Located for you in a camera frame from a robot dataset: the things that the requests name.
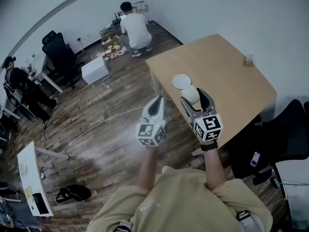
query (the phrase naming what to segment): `desk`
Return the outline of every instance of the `desk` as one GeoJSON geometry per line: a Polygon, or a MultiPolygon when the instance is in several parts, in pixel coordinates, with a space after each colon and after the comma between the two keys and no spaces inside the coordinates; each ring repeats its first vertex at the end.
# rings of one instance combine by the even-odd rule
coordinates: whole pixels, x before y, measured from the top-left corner
{"type": "MultiPolygon", "coordinates": [[[[276,162],[276,168],[282,183],[309,183],[309,158],[276,162]]],[[[309,226],[309,186],[284,185],[281,189],[288,200],[293,229],[305,230],[309,226]]]]}
{"type": "Polygon", "coordinates": [[[54,83],[43,71],[43,67],[46,65],[47,58],[47,55],[42,51],[38,55],[36,55],[35,58],[31,61],[32,68],[36,69],[33,80],[37,81],[38,77],[41,76],[60,93],[63,93],[63,90],[56,83],[54,83]]]}
{"type": "Polygon", "coordinates": [[[224,127],[218,139],[221,147],[276,98],[266,78],[256,67],[245,67],[244,60],[240,51],[215,34],[154,56],[146,63],[156,94],[161,95],[161,83],[187,122],[191,120],[181,105],[181,91],[172,83],[175,75],[188,75],[195,87],[213,98],[224,127]]]}
{"type": "Polygon", "coordinates": [[[37,161],[37,152],[49,155],[51,157],[58,157],[62,159],[69,159],[68,155],[55,153],[46,149],[41,149],[35,147],[34,142],[32,141],[28,146],[26,146],[18,155],[18,169],[20,173],[21,183],[23,190],[25,192],[29,208],[34,216],[38,217],[50,217],[53,216],[53,211],[49,205],[46,193],[43,188],[41,174],[39,171],[39,166],[41,167],[50,167],[53,165],[49,163],[44,163],[37,161]],[[31,194],[40,193],[42,195],[43,201],[46,205],[48,213],[41,214],[33,200],[32,197],[28,197],[27,193],[31,190],[31,194]]]}

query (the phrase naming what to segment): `white desk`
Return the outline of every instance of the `white desk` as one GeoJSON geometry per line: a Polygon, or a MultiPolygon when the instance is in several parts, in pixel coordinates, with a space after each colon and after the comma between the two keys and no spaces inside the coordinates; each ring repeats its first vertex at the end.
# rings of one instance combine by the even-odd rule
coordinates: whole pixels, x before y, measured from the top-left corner
{"type": "MultiPolygon", "coordinates": [[[[309,158],[285,160],[276,163],[283,183],[309,183],[309,158]]],[[[294,229],[304,230],[309,226],[309,186],[283,186],[288,200],[294,229]]]]}
{"type": "Polygon", "coordinates": [[[41,76],[60,93],[63,93],[63,90],[56,83],[54,83],[43,71],[43,67],[46,65],[47,59],[47,55],[42,51],[38,55],[36,55],[35,58],[31,61],[32,68],[36,69],[33,80],[36,81],[38,80],[39,76],[41,76]]]}
{"type": "Polygon", "coordinates": [[[52,168],[53,165],[37,161],[37,152],[49,155],[51,157],[58,157],[66,160],[69,159],[69,156],[35,147],[33,141],[17,155],[18,169],[20,173],[23,190],[25,192],[27,202],[32,214],[37,217],[50,217],[53,216],[54,214],[51,206],[49,205],[46,193],[43,188],[39,166],[52,168]],[[40,214],[33,198],[27,196],[27,193],[29,193],[27,192],[27,190],[29,189],[31,189],[31,194],[40,193],[42,195],[48,213],[40,214]]]}

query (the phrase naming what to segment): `person sitting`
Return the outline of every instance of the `person sitting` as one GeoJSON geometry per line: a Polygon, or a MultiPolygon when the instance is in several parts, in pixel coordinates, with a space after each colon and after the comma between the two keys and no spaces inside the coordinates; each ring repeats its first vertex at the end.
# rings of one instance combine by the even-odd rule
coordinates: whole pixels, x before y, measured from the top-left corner
{"type": "Polygon", "coordinates": [[[228,180],[217,149],[204,152],[206,172],[165,166],[148,147],[135,185],[113,192],[86,232],[269,232],[272,216],[240,180],[228,180]]]}
{"type": "Polygon", "coordinates": [[[46,123],[50,116],[38,104],[44,104],[50,108],[57,108],[58,99],[50,99],[29,77],[30,69],[21,70],[14,67],[14,58],[8,56],[3,64],[6,69],[5,81],[9,83],[14,89],[18,89],[22,93],[22,103],[29,106],[29,110],[44,123],[46,123]]]}
{"type": "Polygon", "coordinates": [[[133,13],[132,4],[130,2],[123,2],[120,5],[120,9],[124,12],[126,17],[120,22],[123,35],[119,37],[119,43],[125,46],[133,57],[140,56],[141,52],[139,49],[144,47],[146,47],[146,51],[151,51],[152,37],[146,27],[148,24],[146,17],[142,14],[133,13]]]}

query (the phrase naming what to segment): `black bag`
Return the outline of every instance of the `black bag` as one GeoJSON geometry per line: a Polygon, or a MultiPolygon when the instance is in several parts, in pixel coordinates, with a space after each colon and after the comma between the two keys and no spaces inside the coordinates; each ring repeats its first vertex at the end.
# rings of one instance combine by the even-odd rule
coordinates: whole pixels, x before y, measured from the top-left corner
{"type": "Polygon", "coordinates": [[[56,197],[56,202],[62,203],[70,199],[75,199],[76,201],[82,201],[90,197],[91,197],[91,191],[88,188],[79,185],[70,185],[60,189],[56,197]]]}

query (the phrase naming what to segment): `sneaker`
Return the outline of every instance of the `sneaker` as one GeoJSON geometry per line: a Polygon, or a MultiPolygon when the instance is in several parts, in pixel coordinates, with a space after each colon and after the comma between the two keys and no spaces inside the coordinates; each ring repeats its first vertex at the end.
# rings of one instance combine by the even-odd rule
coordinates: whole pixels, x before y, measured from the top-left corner
{"type": "Polygon", "coordinates": [[[132,53],[132,57],[139,57],[140,55],[141,55],[141,52],[139,52],[139,51],[134,51],[132,53]]]}
{"type": "Polygon", "coordinates": [[[149,47],[149,48],[146,48],[146,52],[151,52],[152,51],[152,49],[153,49],[153,47],[151,46],[151,47],[149,47]]]}
{"type": "Polygon", "coordinates": [[[0,190],[5,190],[8,188],[8,186],[8,183],[2,181],[0,182],[0,190]]]}
{"type": "Polygon", "coordinates": [[[56,101],[56,106],[54,107],[54,109],[56,109],[56,108],[57,108],[57,106],[58,106],[58,98],[57,98],[57,97],[55,97],[55,98],[54,98],[54,100],[56,101]]]}

